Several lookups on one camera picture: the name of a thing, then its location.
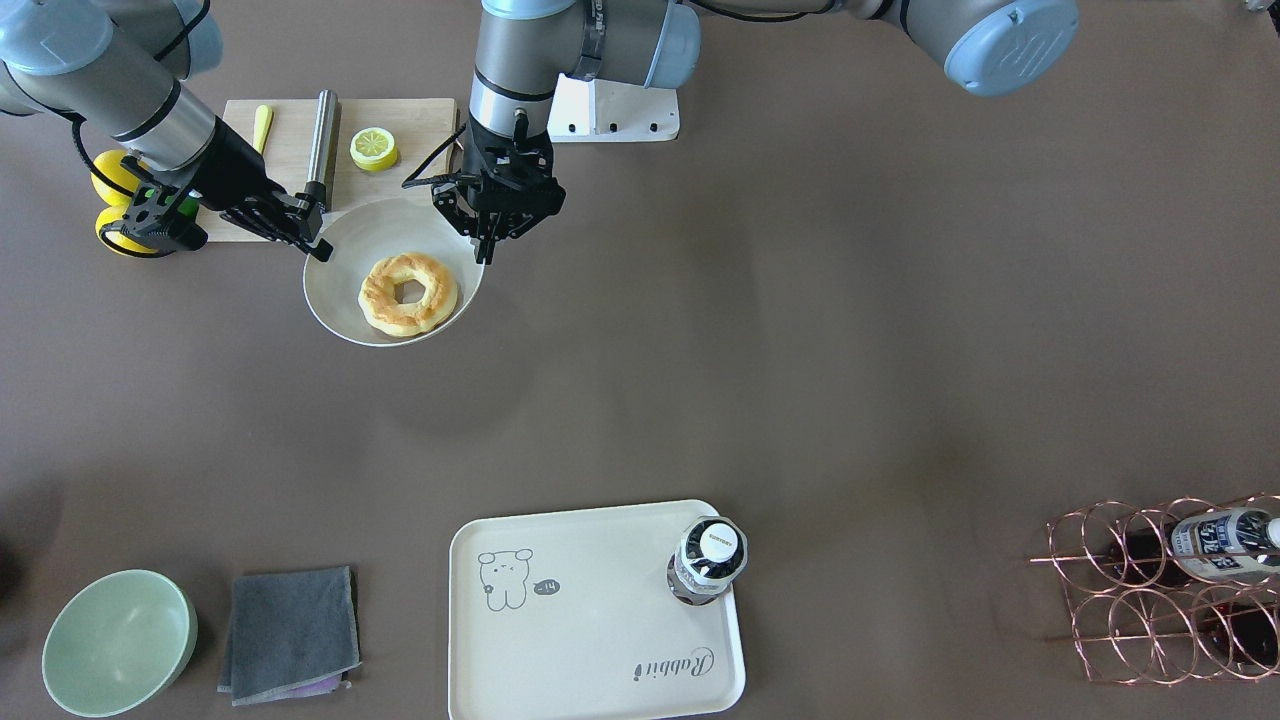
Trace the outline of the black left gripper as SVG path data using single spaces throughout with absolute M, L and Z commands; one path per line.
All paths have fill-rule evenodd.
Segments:
M 431 178 L 431 202 L 458 234 L 480 243 L 480 264 L 490 265 L 502 240 L 516 238 L 561 211 L 566 192 L 552 174 L 554 147 L 548 131 L 517 128 L 513 138 L 484 126 L 461 126 L 431 151 L 435 160 L 467 135 L 460 170 Z

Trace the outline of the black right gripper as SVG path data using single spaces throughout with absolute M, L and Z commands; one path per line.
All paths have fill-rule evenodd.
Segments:
M 195 168 L 195 191 L 202 205 L 251 234 L 283 242 L 319 263 L 333 246 L 320 236 L 325 205 L 312 193 L 287 196 L 268 177 L 261 155 L 216 117 L 204 149 L 186 168 Z

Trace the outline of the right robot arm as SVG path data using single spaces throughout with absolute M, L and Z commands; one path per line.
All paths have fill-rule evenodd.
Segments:
M 187 87 L 220 56 L 205 1 L 5 1 L 3 111 L 49 111 L 96 126 L 124 150 L 138 186 L 99 238 L 132 258 L 195 251 L 207 232 L 183 211 L 196 200 L 223 220 L 326 261 L 325 186 L 289 195 L 262 155 Z

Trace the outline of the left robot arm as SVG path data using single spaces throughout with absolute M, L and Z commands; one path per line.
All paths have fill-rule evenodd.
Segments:
M 563 206 L 549 131 L 562 78 L 678 88 L 705 13 L 782 23 L 847 12 L 906 35 L 966 92 L 1014 92 L 1047 72 L 1080 20 L 1074 1 L 485 1 L 458 170 L 429 179 L 435 209 L 486 265 L 503 240 Z

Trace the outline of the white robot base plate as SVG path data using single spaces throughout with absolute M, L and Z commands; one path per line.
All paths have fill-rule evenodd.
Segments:
M 554 143 L 644 143 L 678 137 L 677 92 L 561 76 L 548 120 Z

